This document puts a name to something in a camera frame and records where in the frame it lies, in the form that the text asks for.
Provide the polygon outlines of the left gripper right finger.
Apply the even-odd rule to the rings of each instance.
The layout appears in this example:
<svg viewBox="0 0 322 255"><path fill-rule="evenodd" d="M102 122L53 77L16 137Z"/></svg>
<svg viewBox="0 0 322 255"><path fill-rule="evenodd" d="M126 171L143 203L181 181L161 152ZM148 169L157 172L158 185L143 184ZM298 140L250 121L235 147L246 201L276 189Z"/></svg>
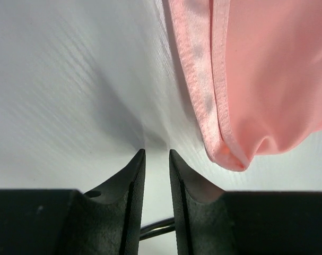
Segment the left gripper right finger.
<svg viewBox="0 0 322 255"><path fill-rule="evenodd" d="M322 192L224 191L169 152L179 254L322 254Z"/></svg>

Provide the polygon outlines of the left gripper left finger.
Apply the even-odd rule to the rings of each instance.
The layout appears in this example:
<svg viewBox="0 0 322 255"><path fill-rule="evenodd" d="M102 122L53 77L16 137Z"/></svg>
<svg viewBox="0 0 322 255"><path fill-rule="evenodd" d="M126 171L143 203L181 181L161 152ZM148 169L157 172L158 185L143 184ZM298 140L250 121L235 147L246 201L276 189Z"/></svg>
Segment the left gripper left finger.
<svg viewBox="0 0 322 255"><path fill-rule="evenodd" d="M0 189L0 254L137 254L145 150L88 192Z"/></svg>

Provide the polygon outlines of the pink cloth napkin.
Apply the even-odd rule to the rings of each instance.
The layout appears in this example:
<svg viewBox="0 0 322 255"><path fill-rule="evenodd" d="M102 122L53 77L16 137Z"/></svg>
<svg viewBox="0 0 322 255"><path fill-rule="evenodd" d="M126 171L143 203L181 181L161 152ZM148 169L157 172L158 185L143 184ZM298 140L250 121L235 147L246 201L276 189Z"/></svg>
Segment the pink cloth napkin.
<svg viewBox="0 0 322 255"><path fill-rule="evenodd" d="M246 170L322 130L322 1L170 1L209 159Z"/></svg>

